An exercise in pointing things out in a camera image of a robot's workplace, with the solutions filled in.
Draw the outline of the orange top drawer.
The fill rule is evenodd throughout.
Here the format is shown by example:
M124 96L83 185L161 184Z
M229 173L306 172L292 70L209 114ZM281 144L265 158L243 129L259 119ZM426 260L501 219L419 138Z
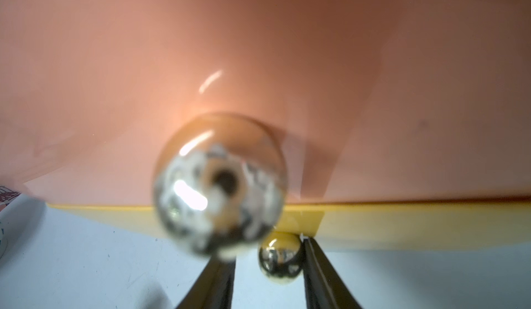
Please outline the orange top drawer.
M1 0L1 186L198 256L291 195L530 195L530 0Z

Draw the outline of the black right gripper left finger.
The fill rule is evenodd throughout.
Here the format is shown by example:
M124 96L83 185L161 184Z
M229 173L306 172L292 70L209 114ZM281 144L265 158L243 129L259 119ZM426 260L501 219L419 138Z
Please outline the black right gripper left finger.
M176 309L231 309L235 267L212 257Z

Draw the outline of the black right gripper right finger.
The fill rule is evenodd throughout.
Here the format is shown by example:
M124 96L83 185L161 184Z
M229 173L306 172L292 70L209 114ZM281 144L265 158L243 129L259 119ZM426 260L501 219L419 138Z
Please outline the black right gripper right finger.
M304 245L304 288L308 309L362 309L314 238Z

